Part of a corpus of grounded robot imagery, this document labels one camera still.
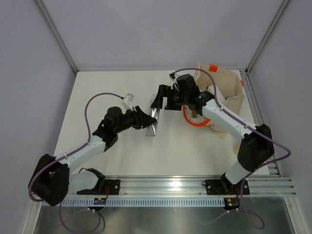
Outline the white box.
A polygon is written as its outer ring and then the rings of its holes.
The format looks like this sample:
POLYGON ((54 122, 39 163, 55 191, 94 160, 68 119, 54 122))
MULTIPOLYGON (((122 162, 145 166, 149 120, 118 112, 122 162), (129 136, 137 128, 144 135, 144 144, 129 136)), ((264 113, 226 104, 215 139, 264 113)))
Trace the white box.
POLYGON ((207 88, 206 88, 206 90, 208 91, 208 92, 210 92, 211 94, 215 94, 215 92, 218 94, 219 93, 219 89, 218 89, 218 87, 214 87, 213 85, 210 85, 210 86, 207 86, 207 88))

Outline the cream pump bottle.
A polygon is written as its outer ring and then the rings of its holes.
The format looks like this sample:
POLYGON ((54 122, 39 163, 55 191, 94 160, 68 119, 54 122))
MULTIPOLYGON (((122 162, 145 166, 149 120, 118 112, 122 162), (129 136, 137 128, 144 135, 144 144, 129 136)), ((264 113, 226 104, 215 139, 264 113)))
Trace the cream pump bottle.
POLYGON ((238 155, 239 148, 240 148, 240 143, 234 144, 233 152, 235 155, 238 155))

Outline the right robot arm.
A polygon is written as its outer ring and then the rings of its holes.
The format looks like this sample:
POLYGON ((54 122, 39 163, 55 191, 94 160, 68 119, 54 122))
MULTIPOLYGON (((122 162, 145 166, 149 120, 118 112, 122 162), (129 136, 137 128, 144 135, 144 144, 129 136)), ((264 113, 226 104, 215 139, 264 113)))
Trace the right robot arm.
POLYGON ((217 92, 201 91, 190 74, 179 76, 172 86, 160 85, 151 108, 180 111, 183 106, 220 125, 240 143, 237 161, 220 179, 221 189, 233 193, 243 178, 253 173, 274 154, 270 128, 257 126, 221 104, 217 92))

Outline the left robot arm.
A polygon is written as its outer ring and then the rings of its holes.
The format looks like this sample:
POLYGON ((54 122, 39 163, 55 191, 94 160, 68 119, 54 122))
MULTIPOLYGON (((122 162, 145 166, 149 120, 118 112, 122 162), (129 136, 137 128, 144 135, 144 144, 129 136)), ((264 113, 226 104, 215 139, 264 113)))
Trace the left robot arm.
POLYGON ((144 113, 139 106, 122 112, 111 107, 90 138, 80 147, 59 156, 43 155, 28 185, 29 197, 50 206, 60 204, 68 193, 104 195, 108 192, 105 175, 94 168, 82 173, 73 171, 93 157, 108 151, 118 140, 118 134, 134 128, 145 129, 157 119, 144 113))

